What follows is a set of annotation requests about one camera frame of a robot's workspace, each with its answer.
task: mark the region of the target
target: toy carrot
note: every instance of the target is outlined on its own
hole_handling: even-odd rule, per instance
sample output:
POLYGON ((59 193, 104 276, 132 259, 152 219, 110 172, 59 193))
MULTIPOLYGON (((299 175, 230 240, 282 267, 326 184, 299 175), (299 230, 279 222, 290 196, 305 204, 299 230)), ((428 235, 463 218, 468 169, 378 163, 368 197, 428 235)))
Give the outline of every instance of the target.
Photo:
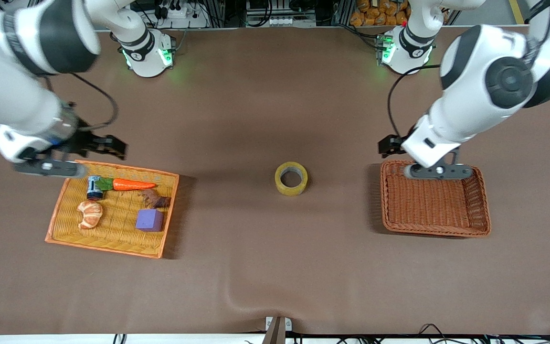
POLYGON ((145 190, 145 189, 151 189, 156 186, 155 183, 146 183, 146 182, 139 182, 139 181, 130 181, 128 179, 121 179, 121 178, 99 178, 98 181, 95 182, 95 185, 99 187, 99 189, 106 191, 106 190, 116 190, 116 191, 128 191, 128 190, 145 190))

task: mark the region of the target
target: tape roll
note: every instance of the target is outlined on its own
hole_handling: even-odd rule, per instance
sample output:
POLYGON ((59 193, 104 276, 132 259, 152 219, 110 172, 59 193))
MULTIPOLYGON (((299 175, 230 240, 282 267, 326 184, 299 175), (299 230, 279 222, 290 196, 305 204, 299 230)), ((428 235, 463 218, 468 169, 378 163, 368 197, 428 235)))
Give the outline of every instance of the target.
POLYGON ((277 168, 277 171, 275 171, 275 186, 277 186, 277 191, 286 196, 299 196, 299 194, 302 194, 307 187, 308 180, 309 175, 307 174, 307 170, 305 170, 305 168, 301 164, 294 161, 282 163, 277 168), (282 183, 281 178, 287 172, 294 172, 298 174, 298 176, 301 178, 301 182, 299 183, 299 185, 295 187, 287 187, 284 185, 284 183, 282 183))

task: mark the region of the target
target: brown table surface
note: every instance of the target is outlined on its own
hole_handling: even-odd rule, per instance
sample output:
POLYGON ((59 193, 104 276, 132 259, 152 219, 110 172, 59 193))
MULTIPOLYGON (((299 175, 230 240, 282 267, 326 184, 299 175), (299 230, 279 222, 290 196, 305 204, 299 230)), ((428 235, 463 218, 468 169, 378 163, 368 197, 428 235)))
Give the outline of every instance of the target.
MULTIPOLYGON (((432 61, 462 30, 443 29, 432 61)), ((0 333, 235 333, 269 315, 305 333, 415 333, 426 322, 445 333, 550 333, 550 102, 462 146, 462 161, 485 175, 489 237, 388 235, 377 143, 392 131, 385 102, 397 76, 357 37, 190 32, 175 68, 151 79, 101 41, 85 77, 118 101, 120 118, 98 133, 129 144, 127 165, 187 176, 173 259, 44 243, 63 180, 17 174, 0 156, 0 333), (275 189, 285 161, 310 174, 299 197, 275 189)), ((89 122, 109 116, 94 90, 53 81, 89 122)), ((404 80, 399 126, 440 93, 436 70, 404 80)))

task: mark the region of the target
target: orange basket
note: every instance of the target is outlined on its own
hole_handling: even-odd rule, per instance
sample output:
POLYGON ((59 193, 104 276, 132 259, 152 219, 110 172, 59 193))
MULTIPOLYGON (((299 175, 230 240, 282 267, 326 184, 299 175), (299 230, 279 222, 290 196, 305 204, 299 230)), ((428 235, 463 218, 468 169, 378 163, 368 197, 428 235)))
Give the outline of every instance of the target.
POLYGON ((486 237, 491 232, 485 181, 472 166, 472 176, 459 181, 409 179, 412 161, 381 164, 381 215, 394 232, 451 237, 486 237))
POLYGON ((86 166, 89 176, 98 175, 155 183, 157 185, 155 190, 161 196, 171 198, 171 204, 168 207, 159 208, 159 211, 165 215, 162 231, 144 232, 135 229, 139 210, 147 208, 139 191, 105 191, 103 200, 98 201, 103 207, 103 216, 99 223, 90 229, 78 228, 78 224, 82 222, 82 213, 77 211, 77 207, 79 203, 86 200, 88 187, 88 177, 85 177, 66 179, 63 183, 50 220, 46 242, 148 258, 161 258, 173 214, 175 193, 180 180, 179 175, 113 163, 77 162, 86 166))

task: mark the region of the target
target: purple foam block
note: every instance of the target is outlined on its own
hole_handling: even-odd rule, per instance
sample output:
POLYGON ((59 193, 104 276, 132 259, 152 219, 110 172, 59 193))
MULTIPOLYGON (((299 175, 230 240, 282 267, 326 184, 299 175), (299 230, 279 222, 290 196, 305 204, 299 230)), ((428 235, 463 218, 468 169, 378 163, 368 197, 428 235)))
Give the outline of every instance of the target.
POLYGON ((157 209, 141 209, 137 214, 135 228, 144 232, 160 232, 163 215, 157 209))

